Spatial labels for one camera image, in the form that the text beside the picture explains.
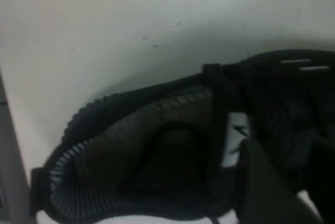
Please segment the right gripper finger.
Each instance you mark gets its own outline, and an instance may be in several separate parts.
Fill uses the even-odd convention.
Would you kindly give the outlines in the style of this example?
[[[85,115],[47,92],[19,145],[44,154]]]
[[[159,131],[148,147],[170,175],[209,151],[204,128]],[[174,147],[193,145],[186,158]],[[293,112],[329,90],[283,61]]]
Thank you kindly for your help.
[[[240,144],[237,176],[239,223],[322,223],[294,194],[255,140]]]

